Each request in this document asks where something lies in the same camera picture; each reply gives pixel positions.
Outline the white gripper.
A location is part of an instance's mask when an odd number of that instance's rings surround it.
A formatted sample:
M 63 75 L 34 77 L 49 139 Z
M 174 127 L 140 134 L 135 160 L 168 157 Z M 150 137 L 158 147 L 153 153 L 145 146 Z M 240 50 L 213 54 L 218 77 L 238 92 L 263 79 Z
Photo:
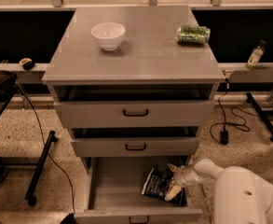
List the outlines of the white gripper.
M 182 187 L 189 187 L 200 181 L 200 176 L 194 170 L 193 165 L 177 167 L 171 163 L 167 163 L 167 166 L 173 172 L 173 179 L 177 185 L 173 184 L 169 186 L 165 195 L 166 202 L 171 201 L 182 190 Z

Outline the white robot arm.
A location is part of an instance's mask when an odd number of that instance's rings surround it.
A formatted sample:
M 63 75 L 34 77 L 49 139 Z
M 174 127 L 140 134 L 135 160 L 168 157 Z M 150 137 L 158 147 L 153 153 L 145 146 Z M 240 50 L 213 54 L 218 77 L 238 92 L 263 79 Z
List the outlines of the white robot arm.
M 182 188 L 209 180 L 215 181 L 214 224 L 273 224 L 273 184 L 252 171 L 216 165 L 203 157 L 191 165 L 168 163 L 173 173 L 165 200 L 172 200 Z

